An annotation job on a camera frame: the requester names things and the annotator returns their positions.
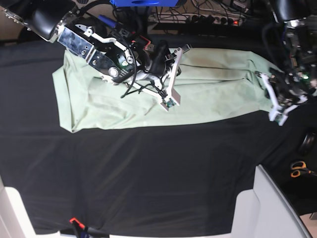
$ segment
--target blue object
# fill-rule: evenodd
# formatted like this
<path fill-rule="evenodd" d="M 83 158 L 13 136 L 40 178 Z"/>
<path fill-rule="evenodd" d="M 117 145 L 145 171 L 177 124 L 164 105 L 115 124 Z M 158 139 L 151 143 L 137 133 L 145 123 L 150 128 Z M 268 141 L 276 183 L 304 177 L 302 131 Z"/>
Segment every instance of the blue object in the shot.
<path fill-rule="evenodd" d="M 111 0 L 114 5 L 121 6 L 176 6 L 178 0 Z"/>
<path fill-rule="evenodd" d="M 104 15 L 99 15 L 98 19 L 107 24 L 108 26 L 114 28 L 117 25 L 117 22 L 110 19 L 109 17 L 106 17 Z"/>

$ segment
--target scissors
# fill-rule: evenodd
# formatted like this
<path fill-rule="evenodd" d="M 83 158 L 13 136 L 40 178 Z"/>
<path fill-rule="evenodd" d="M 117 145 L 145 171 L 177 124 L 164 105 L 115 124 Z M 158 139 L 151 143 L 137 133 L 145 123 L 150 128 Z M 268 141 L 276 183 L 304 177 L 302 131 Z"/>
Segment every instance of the scissors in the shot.
<path fill-rule="evenodd" d="M 317 173 L 311 171 L 307 168 L 307 165 L 304 161 L 297 161 L 291 164 L 291 177 L 297 178 L 301 175 L 312 175 L 317 176 Z"/>

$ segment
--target red clip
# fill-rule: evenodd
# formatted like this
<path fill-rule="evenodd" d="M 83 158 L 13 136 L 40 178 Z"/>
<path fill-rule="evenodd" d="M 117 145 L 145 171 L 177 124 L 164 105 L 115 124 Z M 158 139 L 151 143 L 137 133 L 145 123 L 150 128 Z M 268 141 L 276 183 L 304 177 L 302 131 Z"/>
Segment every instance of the red clip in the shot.
<path fill-rule="evenodd" d="M 75 221 L 75 222 L 79 225 L 79 227 L 80 227 L 81 229 L 84 229 L 84 228 L 85 228 L 84 224 L 80 223 L 80 222 L 79 222 L 76 218 L 74 218 L 74 217 L 69 220 L 70 223 L 73 223 L 73 221 Z"/>

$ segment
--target light green cloth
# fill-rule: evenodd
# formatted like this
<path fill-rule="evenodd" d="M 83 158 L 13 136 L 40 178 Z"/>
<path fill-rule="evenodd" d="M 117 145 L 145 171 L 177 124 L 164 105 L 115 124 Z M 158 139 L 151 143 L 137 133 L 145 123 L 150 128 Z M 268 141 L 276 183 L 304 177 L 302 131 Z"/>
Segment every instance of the light green cloth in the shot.
<path fill-rule="evenodd" d="M 175 84 L 181 106 L 166 112 L 146 93 L 121 99 L 127 89 L 124 84 L 101 81 L 98 71 L 66 51 L 64 66 L 53 74 L 60 126 L 77 132 L 197 124 L 269 111 L 271 103 L 264 97 L 263 83 L 253 72 L 268 73 L 270 66 L 252 52 L 191 49 L 183 55 L 182 73 Z"/>

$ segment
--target power strip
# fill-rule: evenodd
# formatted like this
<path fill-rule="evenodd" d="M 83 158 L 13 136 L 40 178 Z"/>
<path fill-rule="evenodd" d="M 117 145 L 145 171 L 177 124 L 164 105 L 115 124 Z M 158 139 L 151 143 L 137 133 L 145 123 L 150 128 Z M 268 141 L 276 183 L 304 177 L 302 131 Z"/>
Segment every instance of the power strip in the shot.
<path fill-rule="evenodd" d="M 170 12 L 164 12 L 162 14 L 156 15 L 152 14 L 149 17 L 150 22 L 159 22 L 159 23 L 187 23 L 188 20 L 192 22 L 195 17 L 200 17 L 203 16 L 206 19 L 209 17 L 211 19 L 214 19 L 213 24 L 218 24 L 218 25 L 232 25 L 232 26 L 241 26 L 242 23 L 244 22 L 245 18 L 244 16 L 239 17 L 232 17 L 224 15 L 207 15 L 207 14 L 193 14 L 193 13 L 182 13 L 182 14 L 172 14 Z"/>

